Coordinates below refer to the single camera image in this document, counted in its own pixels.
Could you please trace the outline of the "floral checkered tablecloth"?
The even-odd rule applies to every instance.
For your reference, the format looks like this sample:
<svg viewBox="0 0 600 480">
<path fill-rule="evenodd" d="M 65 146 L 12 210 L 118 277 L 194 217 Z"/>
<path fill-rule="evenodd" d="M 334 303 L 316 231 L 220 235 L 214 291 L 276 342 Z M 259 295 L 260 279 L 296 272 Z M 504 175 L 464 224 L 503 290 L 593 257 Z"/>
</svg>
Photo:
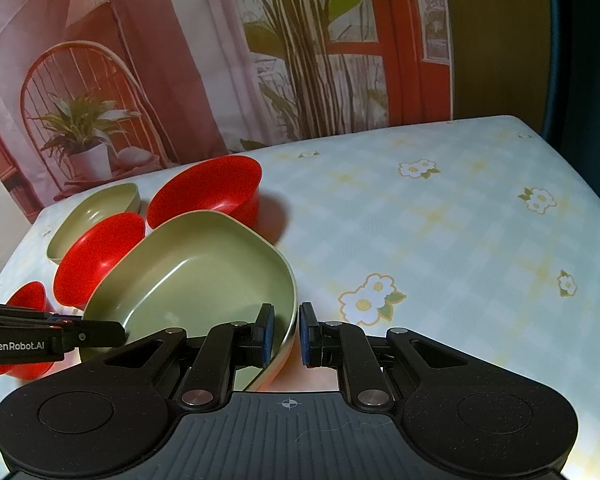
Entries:
<svg viewBox="0 0 600 480">
<path fill-rule="evenodd" d="M 545 141 L 492 117 L 241 155 L 263 171 L 252 230 L 297 284 L 282 370 L 184 408 L 208 334 L 170 327 L 0 377 L 0 478 L 600 479 L 600 199 Z M 34 222 L 0 304 L 36 281 L 83 315 L 46 256 L 74 208 Z M 392 408 L 351 408 L 336 370 L 302 363 L 304 302 L 364 330 Z"/>
</svg>

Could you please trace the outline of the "printed room backdrop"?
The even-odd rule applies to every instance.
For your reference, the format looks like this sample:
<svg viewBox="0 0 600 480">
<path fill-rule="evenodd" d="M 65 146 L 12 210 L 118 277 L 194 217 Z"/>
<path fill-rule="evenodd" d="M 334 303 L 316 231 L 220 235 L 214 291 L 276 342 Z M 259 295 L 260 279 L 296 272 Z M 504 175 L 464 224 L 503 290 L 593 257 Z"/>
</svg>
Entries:
<svg viewBox="0 0 600 480">
<path fill-rule="evenodd" d="M 545 122 L 555 0 L 0 0 L 28 220 L 137 174 L 452 118 Z"/>
</svg>

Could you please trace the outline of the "small green square plate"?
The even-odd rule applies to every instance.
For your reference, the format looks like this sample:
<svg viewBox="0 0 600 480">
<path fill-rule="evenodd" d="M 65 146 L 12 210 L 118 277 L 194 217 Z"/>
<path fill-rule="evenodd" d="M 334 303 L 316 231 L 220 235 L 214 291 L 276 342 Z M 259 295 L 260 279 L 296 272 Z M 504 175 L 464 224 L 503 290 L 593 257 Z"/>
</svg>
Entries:
<svg viewBox="0 0 600 480">
<path fill-rule="evenodd" d="M 50 240 L 46 249 L 47 258 L 53 263 L 61 263 L 68 249 L 86 231 L 120 212 L 140 212 L 140 190 L 135 183 L 103 188 L 82 200 Z"/>
</svg>

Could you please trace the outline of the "teal curtain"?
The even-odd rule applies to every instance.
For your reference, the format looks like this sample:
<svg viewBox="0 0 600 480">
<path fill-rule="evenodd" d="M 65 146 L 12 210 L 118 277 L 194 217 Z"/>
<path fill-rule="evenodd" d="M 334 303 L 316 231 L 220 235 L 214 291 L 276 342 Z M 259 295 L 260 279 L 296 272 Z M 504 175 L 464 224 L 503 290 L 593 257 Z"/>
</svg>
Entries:
<svg viewBox="0 0 600 480">
<path fill-rule="evenodd" d="M 543 134 L 600 196 L 600 0 L 550 0 Z"/>
</svg>

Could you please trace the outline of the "large green square plate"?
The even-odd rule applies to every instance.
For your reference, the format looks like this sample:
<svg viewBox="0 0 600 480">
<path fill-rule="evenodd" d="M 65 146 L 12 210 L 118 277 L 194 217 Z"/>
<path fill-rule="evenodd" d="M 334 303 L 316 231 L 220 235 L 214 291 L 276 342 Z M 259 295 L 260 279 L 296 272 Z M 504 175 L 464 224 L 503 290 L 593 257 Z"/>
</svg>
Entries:
<svg viewBox="0 0 600 480">
<path fill-rule="evenodd" d="M 284 367 L 297 327 L 297 284 L 283 255 L 227 214 L 180 214 L 148 234 L 95 288 L 83 312 L 116 321 L 129 341 L 179 327 L 204 336 L 213 326 L 252 322 L 275 309 L 272 359 L 236 374 L 238 390 L 268 386 Z"/>
</svg>

